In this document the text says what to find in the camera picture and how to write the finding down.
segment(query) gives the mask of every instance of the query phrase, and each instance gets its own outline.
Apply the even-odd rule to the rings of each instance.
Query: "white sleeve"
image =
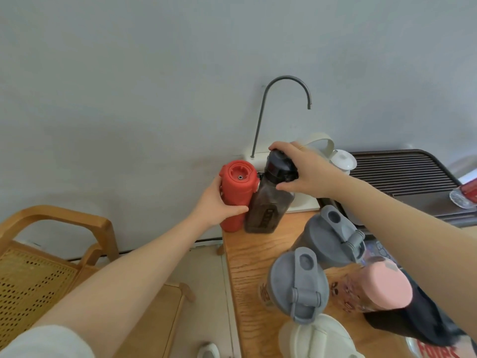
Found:
[[[59,325],[27,330],[0,352],[0,358],[94,358],[89,345]]]

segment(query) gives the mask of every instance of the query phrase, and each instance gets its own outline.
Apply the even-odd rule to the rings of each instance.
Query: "left hand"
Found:
[[[247,206],[228,206],[220,197],[222,178],[216,176],[199,199],[191,216],[206,224],[207,228],[218,225],[227,217],[240,215],[248,211]]]

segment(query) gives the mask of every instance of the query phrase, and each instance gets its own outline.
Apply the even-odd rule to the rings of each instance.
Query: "wooden table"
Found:
[[[247,234],[243,230],[223,233],[224,249],[235,307],[242,357],[281,357],[278,331],[289,320],[281,312],[266,310],[259,301],[257,285],[274,260],[289,249],[314,212],[291,213],[283,217],[273,234]],[[357,265],[331,268],[326,275],[343,275]],[[344,325],[356,349],[366,358],[411,357],[404,338],[372,328],[362,314],[348,314],[328,303],[325,314]]]

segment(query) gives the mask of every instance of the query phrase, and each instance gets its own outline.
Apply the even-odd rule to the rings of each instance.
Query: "chair armrest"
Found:
[[[61,207],[38,205],[21,210],[0,224],[0,252],[5,251],[20,231],[33,222],[54,220],[87,228],[94,235],[101,249],[113,261],[119,257],[113,224],[110,220],[89,213]]]

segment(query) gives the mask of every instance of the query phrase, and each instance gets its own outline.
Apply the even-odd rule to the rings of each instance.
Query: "shoe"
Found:
[[[197,358],[220,358],[220,354],[214,343],[207,343],[200,347]]]

